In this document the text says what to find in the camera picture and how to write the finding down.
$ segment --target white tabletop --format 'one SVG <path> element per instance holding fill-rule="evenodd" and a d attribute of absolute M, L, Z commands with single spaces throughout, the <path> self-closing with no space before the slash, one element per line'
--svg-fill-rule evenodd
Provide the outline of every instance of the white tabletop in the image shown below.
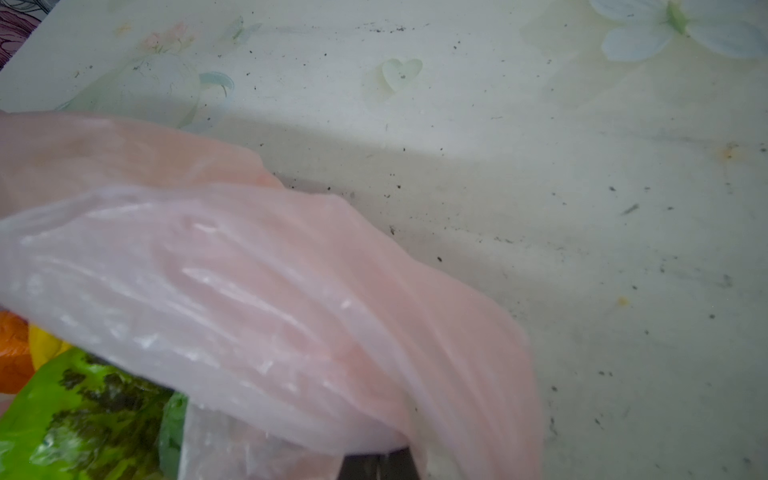
<path fill-rule="evenodd" d="M 768 2 L 592 4 L 63 0 L 0 108 L 344 196 L 530 332 L 547 478 L 768 475 Z"/>

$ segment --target yellow bell pepper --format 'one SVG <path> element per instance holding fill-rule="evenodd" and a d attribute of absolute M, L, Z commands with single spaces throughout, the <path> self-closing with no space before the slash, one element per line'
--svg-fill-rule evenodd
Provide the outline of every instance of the yellow bell pepper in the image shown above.
<path fill-rule="evenodd" d="M 48 360 L 61 355 L 72 348 L 72 345 L 59 340 L 38 327 L 29 324 L 29 352 L 32 355 L 32 365 L 40 369 Z"/>

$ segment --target orange vegetable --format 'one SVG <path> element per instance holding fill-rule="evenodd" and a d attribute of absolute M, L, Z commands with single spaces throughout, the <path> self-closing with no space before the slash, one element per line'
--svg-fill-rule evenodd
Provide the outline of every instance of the orange vegetable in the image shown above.
<path fill-rule="evenodd" d="M 20 316 L 0 312 L 0 393 L 18 393 L 35 374 L 28 335 Z"/>

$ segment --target pink plastic bag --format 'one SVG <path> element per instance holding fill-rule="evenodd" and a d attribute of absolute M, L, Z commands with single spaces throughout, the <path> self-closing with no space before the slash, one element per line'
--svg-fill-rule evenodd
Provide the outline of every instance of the pink plastic bag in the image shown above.
<path fill-rule="evenodd" d="M 0 144 L 13 214 L 0 303 L 302 447 L 269 475 L 419 445 L 413 401 L 466 478 L 540 477 L 525 334 L 344 200 L 280 188 L 246 149 L 136 121 L 0 115 Z M 260 448 L 252 463 L 282 458 Z"/>

